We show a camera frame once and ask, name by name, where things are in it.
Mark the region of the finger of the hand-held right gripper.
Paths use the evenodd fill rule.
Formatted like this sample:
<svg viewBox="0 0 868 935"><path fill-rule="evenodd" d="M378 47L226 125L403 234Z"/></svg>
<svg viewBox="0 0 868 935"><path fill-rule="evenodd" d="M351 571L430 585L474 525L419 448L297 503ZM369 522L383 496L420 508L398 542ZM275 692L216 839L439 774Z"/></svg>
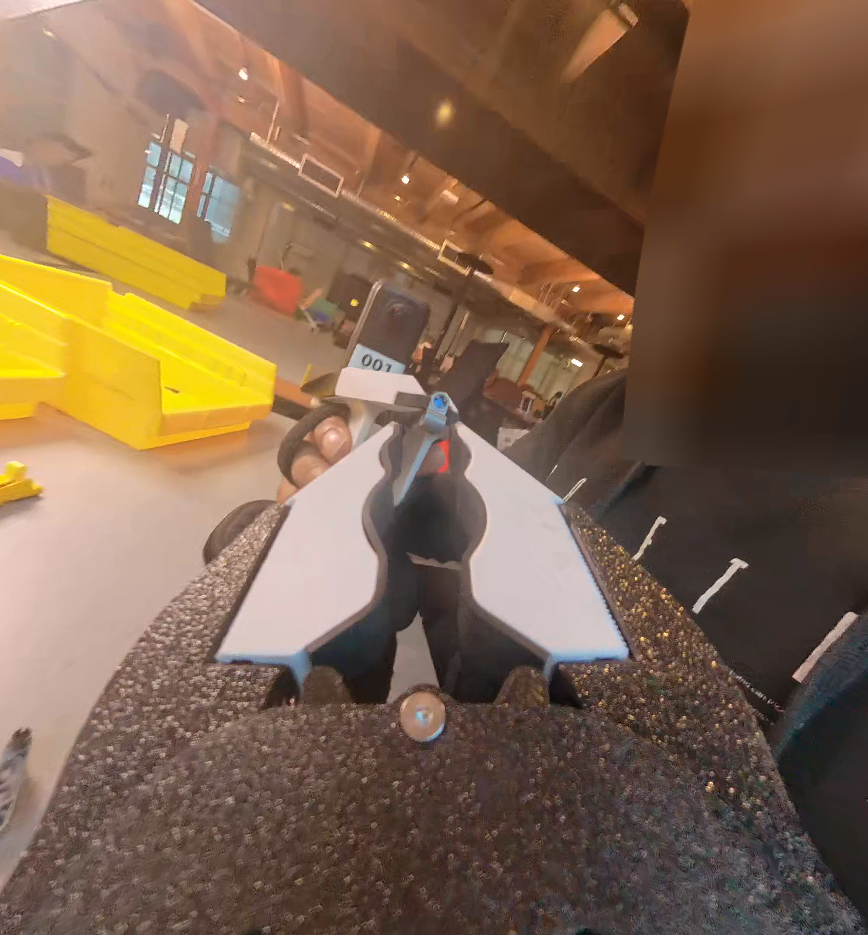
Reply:
<svg viewBox="0 0 868 935"><path fill-rule="evenodd" d="M372 425L383 411L423 411L428 394L406 373L344 368L335 379L334 397L349 411L349 427Z"/></svg>
<svg viewBox="0 0 868 935"><path fill-rule="evenodd" d="M406 499L419 475L442 464L439 445L450 438L451 427L432 429L421 425L393 425L391 438L391 491L394 508Z"/></svg>

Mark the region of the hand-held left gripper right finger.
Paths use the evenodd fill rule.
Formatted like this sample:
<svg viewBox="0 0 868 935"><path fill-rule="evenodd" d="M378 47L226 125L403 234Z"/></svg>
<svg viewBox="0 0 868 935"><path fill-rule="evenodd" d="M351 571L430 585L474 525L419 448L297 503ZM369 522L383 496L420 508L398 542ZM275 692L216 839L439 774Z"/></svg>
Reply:
<svg viewBox="0 0 868 935"><path fill-rule="evenodd" d="M435 478L435 555L457 564L450 695L497 695L513 670L623 662L630 642L563 500L464 425Z"/></svg>

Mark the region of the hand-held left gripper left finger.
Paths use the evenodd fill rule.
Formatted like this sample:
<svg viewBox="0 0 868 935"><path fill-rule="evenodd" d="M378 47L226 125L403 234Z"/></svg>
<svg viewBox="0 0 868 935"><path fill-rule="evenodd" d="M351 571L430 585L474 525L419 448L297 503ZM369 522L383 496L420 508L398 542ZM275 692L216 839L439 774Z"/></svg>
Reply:
<svg viewBox="0 0 868 935"><path fill-rule="evenodd" d="M302 686L319 667L391 679L396 636L416 611L401 507L370 497L290 497L215 645L221 665L287 667Z"/></svg>

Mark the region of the grey desk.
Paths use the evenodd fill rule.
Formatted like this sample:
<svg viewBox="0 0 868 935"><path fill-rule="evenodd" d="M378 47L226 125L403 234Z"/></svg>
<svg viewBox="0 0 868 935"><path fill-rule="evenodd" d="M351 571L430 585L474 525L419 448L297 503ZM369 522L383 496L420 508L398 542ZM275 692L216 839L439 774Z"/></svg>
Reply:
<svg viewBox="0 0 868 935"><path fill-rule="evenodd" d="M0 886L26 846L77 731L153 617L202 567L232 508L274 497L289 422L149 451L65 415L0 423L0 470L41 497L0 508L0 755L28 728L28 779L0 838Z"/></svg>

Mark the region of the red container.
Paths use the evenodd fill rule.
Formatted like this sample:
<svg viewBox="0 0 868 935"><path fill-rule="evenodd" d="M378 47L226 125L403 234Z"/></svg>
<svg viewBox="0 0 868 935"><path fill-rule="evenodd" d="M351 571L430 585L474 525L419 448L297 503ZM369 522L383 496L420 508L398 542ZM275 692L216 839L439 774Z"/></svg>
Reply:
<svg viewBox="0 0 868 935"><path fill-rule="evenodd" d="M296 271L258 264L252 279L253 299L287 318L294 318L303 297L303 283Z"/></svg>

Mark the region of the yellow bins stack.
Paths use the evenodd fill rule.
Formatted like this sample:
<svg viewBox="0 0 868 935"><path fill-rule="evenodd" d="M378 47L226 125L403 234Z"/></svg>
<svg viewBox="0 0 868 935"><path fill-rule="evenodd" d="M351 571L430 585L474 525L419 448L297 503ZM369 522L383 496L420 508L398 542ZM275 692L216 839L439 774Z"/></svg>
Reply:
<svg viewBox="0 0 868 935"><path fill-rule="evenodd" d="M46 202L53 255L184 310L217 308L225 298L217 269L53 196Z"/></svg>

